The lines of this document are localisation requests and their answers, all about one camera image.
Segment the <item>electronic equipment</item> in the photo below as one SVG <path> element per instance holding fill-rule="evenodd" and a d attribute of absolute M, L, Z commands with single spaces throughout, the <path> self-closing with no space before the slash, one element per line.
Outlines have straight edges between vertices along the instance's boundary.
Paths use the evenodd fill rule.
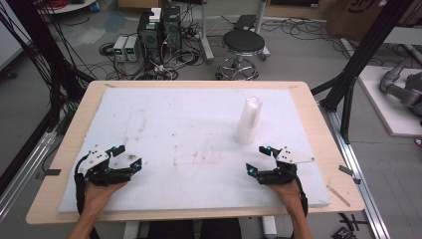
<path fill-rule="evenodd" d="M 161 45 L 164 33 L 161 21 L 149 21 L 150 13 L 150 11 L 146 11 L 140 16 L 137 35 L 142 44 L 141 52 L 144 60 L 150 59 L 155 64 L 161 65 Z"/>
<path fill-rule="evenodd" d="M 117 62 L 125 62 L 127 61 L 126 50 L 124 46 L 126 45 L 127 37 L 118 37 L 117 41 L 114 43 L 112 47 L 114 50 L 114 59 Z"/>
<path fill-rule="evenodd" d="M 140 55 L 139 40 L 137 37 L 129 36 L 124 46 L 126 50 L 127 60 L 130 62 L 137 62 Z"/>
<path fill-rule="evenodd" d="M 162 25 L 170 51 L 182 49 L 179 6 L 163 8 Z"/>

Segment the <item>black strap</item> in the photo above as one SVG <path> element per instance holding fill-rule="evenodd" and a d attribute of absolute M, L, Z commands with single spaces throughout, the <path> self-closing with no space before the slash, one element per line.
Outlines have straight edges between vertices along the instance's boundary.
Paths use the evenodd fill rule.
<path fill-rule="evenodd" d="M 84 175 L 78 173 L 75 175 L 75 184 L 77 187 L 77 206 L 78 212 L 81 215 L 84 211 L 84 204 L 85 204 L 85 188 L 87 184 L 85 183 Z M 91 239 L 100 239 L 99 233 L 97 233 L 96 227 L 93 227 L 93 230 L 90 233 Z"/>
<path fill-rule="evenodd" d="M 309 211 L 308 198 L 304 192 L 304 189 L 302 188 L 301 180 L 299 179 L 297 175 L 295 175 L 295 181 L 297 182 L 298 187 L 299 187 L 302 209 L 304 210 L 305 217 L 307 217 L 308 211 Z M 295 231 L 292 232 L 291 239 L 295 239 Z"/>

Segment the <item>metal rail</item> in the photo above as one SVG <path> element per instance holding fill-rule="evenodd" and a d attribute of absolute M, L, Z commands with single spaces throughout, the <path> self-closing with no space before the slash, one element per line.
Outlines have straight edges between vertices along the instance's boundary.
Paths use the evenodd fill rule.
<path fill-rule="evenodd" d="M 337 113 L 328 112 L 325 109 L 321 109 L 322 114 L 328 119 L 328 126 L 332 130 L 335 141 L 337 142 L 338 148 L 340 149 L 342 156 L 348 168 L 353 171 L 353 176 L 356 179 L 360 179 L 360 183 L 357 184 L 357 188 L 362 195 L 365 203 L 365 214 L 372 233 L 377 239 L 389 239 L 387 228 L 385 227 L 384 221 L 382 220 L 381 214 L 378 211 L 375 200 L 369 190 L 366 180 L 363 176 L 363 172 L 360 169 L 359 163 L 356 156 L 354 155 L 351 145 L 348 144 L 340 133 L 341 119 L 339 119 Z"/>

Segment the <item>cardboard box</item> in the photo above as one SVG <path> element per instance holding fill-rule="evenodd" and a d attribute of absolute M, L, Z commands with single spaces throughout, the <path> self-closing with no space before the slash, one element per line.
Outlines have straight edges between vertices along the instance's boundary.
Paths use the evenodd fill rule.
<path fill-rule="evenodd" d="M 383 9 L 381 0 L 336 1 L 326 21 L 326 30 L 334 37 L 361 40 Z"/>
<path fill-rule="evenodd" d="M 118 0 L 120 8 L 157 8 L 165 7 L 167 2 L 171 0 Z"/>
<path fill-rule="evenodd" d="M 336 0 L 319 0 L 317 8 L 320 12 L 329 13 L 334 7 Z"/>

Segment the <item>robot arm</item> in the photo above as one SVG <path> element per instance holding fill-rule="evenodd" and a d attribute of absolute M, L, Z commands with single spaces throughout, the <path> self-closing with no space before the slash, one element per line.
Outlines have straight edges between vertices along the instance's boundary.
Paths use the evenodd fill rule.
<path fill-rule="evenodd" d="M 418 107 L 422 101 L 422 94 L 418 91 L 418 88 L 422 87 L 422 73 L 410 75 L 407 78 L 406 87 L 404 89 L 397 87 L 395 82 L 400 78 L 400 73 L 405 67 L 406 62 L 403 60 L 391 71 L 387 72 L 381 79 L 379 89 L 383 93 L 400 100 L 401 104 L 404 106 L 415 108 Z"/>

